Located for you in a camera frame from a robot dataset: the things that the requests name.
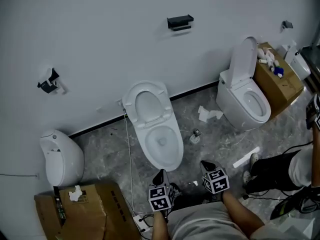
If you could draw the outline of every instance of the toilet bowl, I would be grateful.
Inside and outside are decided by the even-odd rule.
[[[220,73],[216,103],[238,130],[252,130],[268,121],[270,104],[252,79],[258,46],[253,36],[234,48],[230,68]]]
[[[166,86],[138,82],[124,95],[122,104],[146,158],[158,169],[175,170],[184,144]]]
[[[40,146],[45,157],[45,171],[52,186],[77,184],[84,174],[84,153],[67,135],[58,130],[42,134]]]

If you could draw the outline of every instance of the shirt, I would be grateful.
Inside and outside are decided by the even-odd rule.
[[[290,162],[289,177],[297,187],[311,185],[312,152],[313,145],[310,144],[301,149]]]
[[[222,202],[212,202],[173,211],[168,216],[168,232],[172,240],[247,240],[232,222]],[[293,236],[265,225],[250,240],[293,240]]]

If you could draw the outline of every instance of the white wall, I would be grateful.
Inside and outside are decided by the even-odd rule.
[[[134,82],[162,81],[172,96],[216,81],[242,35],[278,40],[288,20],[308,45],[318,9],[318,0],[0,0],[1,110],[75,133],[119,116],[115,101]],[[166,18],[187,14],[190,33],[173,36]],[[37,88],[46,66],[67,95]]]
[[[45,159],[39,133],[22,129],[0,118],[0,230],[8,240],[42,240],[34,195],[51,189],[45,174]]]

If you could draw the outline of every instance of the cardboard box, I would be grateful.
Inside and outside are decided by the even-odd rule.
[[[119,186],[114,182],[81,186],[77,202],[70,201],[69,191],[60,190],[66,221],[62,240],[139,240],[139,230]]]
[[[57,240],[56,236],[61,234],[62,222],[55,198],[50,195],[35,195],[34,201],[47,240]]]
[[[256,63],[253,79],[259,86],[271,107],[269,120],[285,110],[303,91],[304,86],[291,67],[267,42],[261,43],[259,48],[268,47],[283,68],[282,78],[274,75],[268,65]]]

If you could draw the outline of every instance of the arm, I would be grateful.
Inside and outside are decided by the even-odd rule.
[[[311,185],[320,187],[320,131],[314,123],[312,126],[313,150],[312,150],[312,178]]]
[[[244,207],[229,190],[223,193],[222,198],[232,221],[248,238],[253,232],[265,225],[257,215]]]
[[[168,240],[168,228],[164,216],[160,211],[154,213],[152,240]]]

